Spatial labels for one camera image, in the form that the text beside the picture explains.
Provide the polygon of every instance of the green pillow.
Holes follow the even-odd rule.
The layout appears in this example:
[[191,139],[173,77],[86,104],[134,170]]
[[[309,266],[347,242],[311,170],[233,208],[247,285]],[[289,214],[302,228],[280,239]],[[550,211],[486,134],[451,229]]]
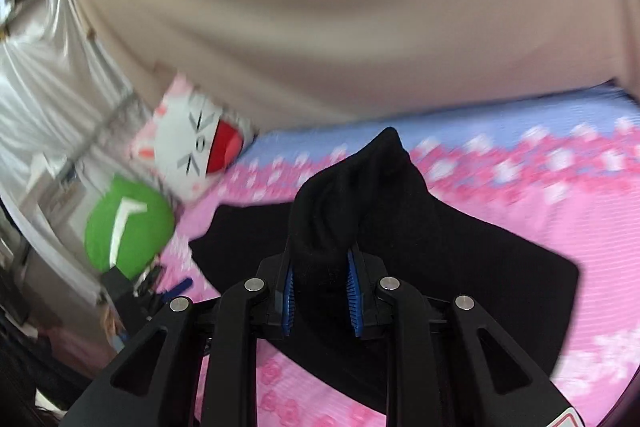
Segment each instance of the green pillow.
[[100,272],[117,266],[134,279],[169,242],[174,226],[171,206],[159,192],[116,175],[89,216],[84,249]]

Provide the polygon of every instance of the pink pillow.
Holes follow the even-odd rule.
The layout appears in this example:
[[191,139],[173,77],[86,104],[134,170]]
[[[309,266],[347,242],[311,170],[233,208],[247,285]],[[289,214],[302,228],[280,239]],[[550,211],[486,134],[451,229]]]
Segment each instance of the pink pillow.
[[184,202],[197,200],[254,139],[251,123],[178,74],[129,155]]

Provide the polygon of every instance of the bed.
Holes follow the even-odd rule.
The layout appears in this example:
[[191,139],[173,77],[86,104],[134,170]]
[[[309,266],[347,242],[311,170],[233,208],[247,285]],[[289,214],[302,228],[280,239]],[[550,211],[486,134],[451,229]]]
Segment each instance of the bed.
[[[554,382],[595,427],[640,365],[640,108],[611,84],[536,99],[259,137],[187,208],[161,255],[165,288],[213,298],[188,242],[220,203],[292,200],[315,172],[382,128],[398,130],[436,197],[571,258],[582,278]],[[212,252],[224,255],[224,252]],[[203,365],[200,407],[206,364]],[[257,347],[261,427],[383,427],[384,417],[317,380],[265,341]]]

